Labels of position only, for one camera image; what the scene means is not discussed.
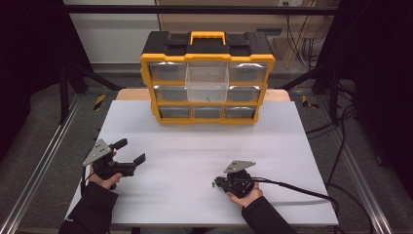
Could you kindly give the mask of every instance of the white tabletop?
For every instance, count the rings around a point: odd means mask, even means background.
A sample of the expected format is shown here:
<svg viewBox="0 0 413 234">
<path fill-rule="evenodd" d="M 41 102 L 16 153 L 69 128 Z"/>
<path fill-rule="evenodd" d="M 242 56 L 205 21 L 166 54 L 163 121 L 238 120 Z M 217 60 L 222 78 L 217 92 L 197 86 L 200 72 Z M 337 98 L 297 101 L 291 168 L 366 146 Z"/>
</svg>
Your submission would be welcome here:
<svg viewBox="0 0 413 234">
<path fill-rule="evenodd" d="M 124 177 L 112 223 L 126 226 L 245 225 L 241 208 L 212 182 L 233 160 L 253 161 L 251 176 L 327 194 L 294 102 L 264 102 L 254 125 L 161 125 L 148 100 L 114 100 L 99 138 L 127 138 L 115 161 L 146 162 Z M 329 202 L 274 184 L 264 196 L 293 225 L 336 225 Z M 80 199 L 79 188 L 68 214 Z"/>
</svg>

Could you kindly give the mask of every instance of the black sleeve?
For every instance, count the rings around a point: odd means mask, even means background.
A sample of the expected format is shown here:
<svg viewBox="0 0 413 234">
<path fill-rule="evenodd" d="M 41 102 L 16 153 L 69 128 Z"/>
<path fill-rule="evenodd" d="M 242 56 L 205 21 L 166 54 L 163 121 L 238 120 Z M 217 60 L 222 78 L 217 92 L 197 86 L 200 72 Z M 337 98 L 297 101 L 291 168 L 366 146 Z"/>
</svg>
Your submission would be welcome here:
<svg viewBox="0 0 413 234">
<path fill-rule="evenodd" d="M 58 230 L 59 234 L 104 234 L 109 231 L 118 195 L 89 182 L 81 200 Z"/>
<path fill-rule="evenodd" d="M 265 197 L 259 197 L 243 208 L 243 218 L 256 234 L 296 234 Z"/>
</svg>

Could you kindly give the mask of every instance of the floor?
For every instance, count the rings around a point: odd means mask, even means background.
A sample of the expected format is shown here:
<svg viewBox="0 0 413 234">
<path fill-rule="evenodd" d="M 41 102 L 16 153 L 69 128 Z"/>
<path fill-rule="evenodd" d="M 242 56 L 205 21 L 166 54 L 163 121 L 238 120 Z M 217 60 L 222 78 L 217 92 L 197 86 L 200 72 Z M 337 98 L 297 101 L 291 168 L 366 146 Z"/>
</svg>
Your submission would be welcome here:
<svg viewBox="0 0 413 234">
<path fill-rule="evenodd" d="M 100 74 L 103 77 L 111 77 L 111 81 L 121 86 L 142 87 L 141 80 L 133 72 L 123 70 Z M 277 87 L 282 82 L 287 82 L 291 76 L 294 75 L 281 74 L 280 79 L 272 79 L 269 84 L 271 87 Z M 308 81 L 289 91 L 306 132 L 329 122 L 323 108 L 328 103 L 328 96 L 313 96 L 309 89 L 311 82 Z M 32 97 L 31 113 L 8 155 L 0 164 L 2 228 L 6 226 L 6 220 L 10 217 L 12 220 L 9 222 L 13 223 L 16 228 L 13 231 L 16 233 L 56 233 L 61 225 L 81 176 L 79 165 L 88 150 L 93 147 L 110 102 L 117 95 L 117 92 L 108 90 L 91 80 L 88 83 L 91 87 L 86 95 L 75 95 L 70 91 L 73 107 L 77 106 L 78 109 L 66 123 L 68 128 L 64 130 L 58 124 L 60 112 L 58 86 L 51 86 Z M 342 81 L 342 83 L 348 89 L 354 88 L 352 82 Z M 99 110 L 94 110 L 100 95 L 105 95 L 104 101 Z M 349 105 L 351 105 L 351 98 L 346 94 L 340 94 L 339 116 Z M 350 167 L 352 163 L 349 163 L 349 157 L 354 159 L 365 178 L 367 187 L 373 194 L 373 200 L 377 202 L 378 212 L 383 213 L 384 219 L 376 220 L 375 223 L 384 221 L 384 224 L 389 225 L 385 230 L 376 229 L 377 233 L 413 233 L 413 201 L 399 183 L 393 170 L 377 164 L 370 139 L 357 120 L 355 112 L 351 111 L 349 118 L 344 121 L 344 126 L 346 145 L 331 182 L 344 188 L 351 196 L 363 203 L 362 198 L 365 194 L 359 193 L 359 184 L 352 176 L 354 169 Z M 59 140 L 51 141 L 56 132 L 59 133 Z M 309 143 L 324 181 L 327 181 L 331 174 L 340 148 L 339 136 L 342 133 L 342 129 L 334 129 L 330 126 L 308 134 Z M 340 204 L 340 228 L 346 233 L 368 233 L 370 226 L 363 210 L 342 190 L 330 186 L 328 192 Z M 113 230 L 130 232 L 129 228 L 122 227 L 113 227 Z M 297 227 L 297 230 L 300 233 L 332 232 L 331 228 L 317 227 Z"/>
</svg>

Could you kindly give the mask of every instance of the storage organizer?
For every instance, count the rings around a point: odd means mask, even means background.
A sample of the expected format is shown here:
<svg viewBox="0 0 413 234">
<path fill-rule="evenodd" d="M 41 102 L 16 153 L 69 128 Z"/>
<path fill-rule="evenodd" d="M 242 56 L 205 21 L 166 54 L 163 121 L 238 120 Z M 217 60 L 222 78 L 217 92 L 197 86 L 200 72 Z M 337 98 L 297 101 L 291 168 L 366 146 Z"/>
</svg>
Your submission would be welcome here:
<svg viewBox="0 0 413 234">
<path fill-rule="evenodd" d="M 275 58 L 263 33 L 149 34 L 141 75 L 160 123 L 253 124 Z"/>
</svg>

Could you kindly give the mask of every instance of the human hand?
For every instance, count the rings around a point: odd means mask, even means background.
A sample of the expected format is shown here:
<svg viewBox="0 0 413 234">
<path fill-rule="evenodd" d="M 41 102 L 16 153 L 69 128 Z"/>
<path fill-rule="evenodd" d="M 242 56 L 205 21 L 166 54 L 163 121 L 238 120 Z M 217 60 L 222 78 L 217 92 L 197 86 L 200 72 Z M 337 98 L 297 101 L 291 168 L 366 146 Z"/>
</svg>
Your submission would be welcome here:
<svg viewBox="0 0 413 234">
<path fill-rule="evenodd" d="M 251 204 L 253 201 L 255 201 L 255 199 L 263 196 L 262 190 L 259 189 L 258 182 L 254 182 L 254 187 L 252 188 L 252 190 L 248 193 L 248 195 L 246 195 L 243 198 L 238 198 L 236 195 L 234 195 L 231 192 L 227 192 L 227 194 L 230 197 L 231 202 L 236 203 L 240 207 L 245 207 L 245 208 L 249 206 L 249 204 Z"/>
<path fill-rule="evenodd" d="M 97 174 L 94 173 L 94 167 L 90 167 L 90 168 L 91 168 L 91 173 L 90 173 L 89 181 L 95 182 L 98 185 L 108 190 L 113 184 L 116 184 L 117 182 L 121 181 L 122 174 L 120 173 L 114 174 L 112 177 L 108 179 L 102 179 Z"/>
</svg>

